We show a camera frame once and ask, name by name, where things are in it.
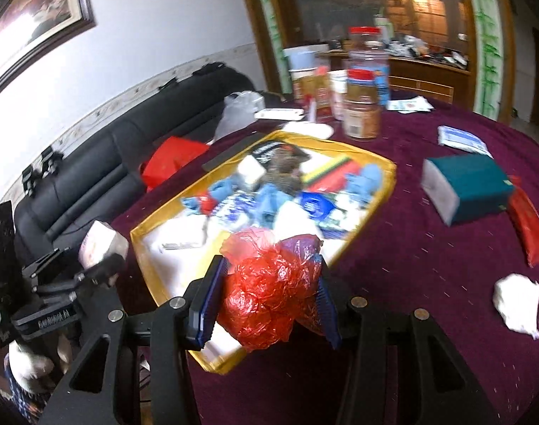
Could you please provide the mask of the red plastic bag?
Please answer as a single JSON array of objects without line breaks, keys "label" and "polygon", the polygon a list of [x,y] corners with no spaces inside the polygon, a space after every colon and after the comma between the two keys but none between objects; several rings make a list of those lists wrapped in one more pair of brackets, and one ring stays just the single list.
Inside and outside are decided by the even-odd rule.
[{"label": "red plastic bag", "polygon": [[218,324],[249,352],[288,341],[295,323],[321,335],[315,303],[320,247],[312,234],[280,241],[267,229],[231,234],[220,247],[229,270]]}]

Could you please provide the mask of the blue tissue pack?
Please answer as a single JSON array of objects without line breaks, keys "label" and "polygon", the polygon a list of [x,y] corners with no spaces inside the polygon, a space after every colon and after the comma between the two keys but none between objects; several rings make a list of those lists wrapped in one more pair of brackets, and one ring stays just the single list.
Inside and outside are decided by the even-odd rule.
[{"label": "blue tissue pack", "polygon": [[345,192],[301,192],[301,207],[309,214],[324,239],[344,240],[356,231],[368,210]]}]

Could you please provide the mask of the blue white patterned bag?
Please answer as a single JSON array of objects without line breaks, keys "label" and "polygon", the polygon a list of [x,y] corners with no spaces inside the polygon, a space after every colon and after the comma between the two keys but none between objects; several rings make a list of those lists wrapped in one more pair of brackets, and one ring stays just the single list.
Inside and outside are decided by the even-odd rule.
[{"label": "blue white patterned bag", "polygon": [[254,195],[238,191],[222,200],[214,208],[210,219],[226,231],[241,231],[252,225],[255,205]]}]

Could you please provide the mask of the small red bag bundle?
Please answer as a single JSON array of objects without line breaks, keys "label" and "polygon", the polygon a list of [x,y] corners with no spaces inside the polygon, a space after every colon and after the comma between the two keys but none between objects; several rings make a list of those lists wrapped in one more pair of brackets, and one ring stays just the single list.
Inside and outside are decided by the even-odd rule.
[{"label": "small red bag bundle", "polygon": [[216,181],[199,195],[183,198],[181,203],[194,214],[210,215],[223,200],[233,195],[237,188],[238,183],[234,177],[227,177]]}]

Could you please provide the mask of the brown speckled knitted cloth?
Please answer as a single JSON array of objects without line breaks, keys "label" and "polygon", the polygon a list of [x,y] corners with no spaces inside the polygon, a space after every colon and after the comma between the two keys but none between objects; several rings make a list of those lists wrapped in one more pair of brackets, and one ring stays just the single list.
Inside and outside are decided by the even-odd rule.
[{"label": "brown speckled knitted cloth", "polygon": [[279,191],[290,196],[297,195],[303,188],[301,164],[310,156],[290,147],[277,148],[268,162],[268,170],[261,178],[261,185],[273,184]]}]

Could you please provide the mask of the light blue knitted bundle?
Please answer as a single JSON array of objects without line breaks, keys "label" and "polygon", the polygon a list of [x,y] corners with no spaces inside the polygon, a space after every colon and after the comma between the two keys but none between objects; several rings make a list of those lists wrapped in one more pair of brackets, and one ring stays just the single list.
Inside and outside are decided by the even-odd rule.
[{"label": "light blue knitted bundle", "polygon": [[381,187],[383,170],[376,164],[365,165],[358,174],[346,176],[345,190],[360,200],[369,200]]}]

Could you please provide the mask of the light blue knitted cloth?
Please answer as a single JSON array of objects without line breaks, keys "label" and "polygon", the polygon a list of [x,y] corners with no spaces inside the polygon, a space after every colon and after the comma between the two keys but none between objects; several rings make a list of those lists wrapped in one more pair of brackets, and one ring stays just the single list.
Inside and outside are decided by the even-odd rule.
[{"label": "light blue knitted cloth", "polygon": [[255,196],[254,223],[264,228],[271,228],[281,206],[290,200],[293,200],[293,196],[280,190],[273,183],[265,183]]}]

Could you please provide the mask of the black snack packet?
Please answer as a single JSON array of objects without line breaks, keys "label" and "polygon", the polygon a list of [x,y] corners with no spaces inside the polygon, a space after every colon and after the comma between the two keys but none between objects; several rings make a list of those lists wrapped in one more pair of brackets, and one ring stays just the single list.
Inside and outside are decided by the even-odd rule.
[{"label": "black snack packet", "polygon": [[299,147],[282,140],[265,140],[254,145],[248,153],[260,163],[265,170],[277,165],[283,160],[291,159],[293,168],[308,161],[311,157]]}]

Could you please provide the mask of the black leather sofa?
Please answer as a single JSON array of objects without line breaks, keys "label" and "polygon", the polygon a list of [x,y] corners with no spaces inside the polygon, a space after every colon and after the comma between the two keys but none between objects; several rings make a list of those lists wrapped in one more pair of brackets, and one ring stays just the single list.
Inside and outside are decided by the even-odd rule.
[{"label": "black leather sofa", "polygon": [[169,81],[84,141],[40,180],[15,208],[15,248],[22,265],[54,249],[77,249],[91,223],[111,223],[144,196],[140,175],[171,136],[206,143],[227,96],[252,91],[252,81],[222,62]]}]

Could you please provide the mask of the yellow tray box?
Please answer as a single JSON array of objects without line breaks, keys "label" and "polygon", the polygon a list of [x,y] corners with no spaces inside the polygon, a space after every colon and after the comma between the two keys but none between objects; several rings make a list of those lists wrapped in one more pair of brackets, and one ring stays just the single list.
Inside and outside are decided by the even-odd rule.
[{"label": "yellow tray box", "polygon": [[286,341],[296,324],[340,339],[324,270],[395,185],[395,164],[345,143],[275,131],[176,194],[131,230],[158,304],[214,275],[191,309],[191,356],[217,374]]}]

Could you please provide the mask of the red paper gift bag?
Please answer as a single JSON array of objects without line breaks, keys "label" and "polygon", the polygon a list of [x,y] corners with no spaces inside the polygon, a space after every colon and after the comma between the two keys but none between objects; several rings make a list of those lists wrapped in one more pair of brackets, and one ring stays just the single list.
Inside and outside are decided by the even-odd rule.
[{"label": "red paper gift bag", "polygon": [[140,175],[147,191],[161,185],[207,150],[207,144],[182,137],[168,137],[140,166]]}]

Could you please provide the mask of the crumpled white tissue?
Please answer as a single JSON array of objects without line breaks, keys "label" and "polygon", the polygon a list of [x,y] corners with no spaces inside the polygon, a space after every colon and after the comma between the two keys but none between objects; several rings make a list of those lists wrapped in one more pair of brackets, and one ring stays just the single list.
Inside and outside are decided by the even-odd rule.
[{"label": "crumpled white tissue", "polygon": [[539,284],[536,281],[511,273],[494,284],[493,304],[510,331],[539,340]]}]

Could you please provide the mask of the white paper packet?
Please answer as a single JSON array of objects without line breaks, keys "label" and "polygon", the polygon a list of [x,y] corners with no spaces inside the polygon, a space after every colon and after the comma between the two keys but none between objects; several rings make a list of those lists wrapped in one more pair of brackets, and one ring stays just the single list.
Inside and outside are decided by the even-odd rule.
[{"label": "white paper packet", "polygon": [[434,106],[423,96],[416,96],[411,99],[390,100],[386,105],[388,111],[397,111],[401,114],[411,114],[415,112],[430,112]]}]

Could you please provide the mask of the wooden sideboard cabinet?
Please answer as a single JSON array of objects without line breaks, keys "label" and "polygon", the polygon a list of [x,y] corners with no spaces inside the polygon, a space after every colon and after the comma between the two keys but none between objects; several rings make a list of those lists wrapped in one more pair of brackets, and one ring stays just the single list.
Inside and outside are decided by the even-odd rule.
[{"label": "wooden sideboard cabinet", "polygon": [[387,54],[359,56],[358,61],[377,61],[388,65],[388,82],[392,90],[416,93],[446,104],[469,109],[474,107],[475,75],[448,65],[391,58]]}]

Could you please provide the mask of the framed wall picture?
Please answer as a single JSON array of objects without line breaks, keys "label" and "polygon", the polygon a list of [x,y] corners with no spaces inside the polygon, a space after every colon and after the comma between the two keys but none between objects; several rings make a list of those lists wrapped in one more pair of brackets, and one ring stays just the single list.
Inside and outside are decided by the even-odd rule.
[{"label": "framed wall picture", "polygon": [[44,55],[94,25],[90,0],[7,0],[0,8],[0,93]]}]

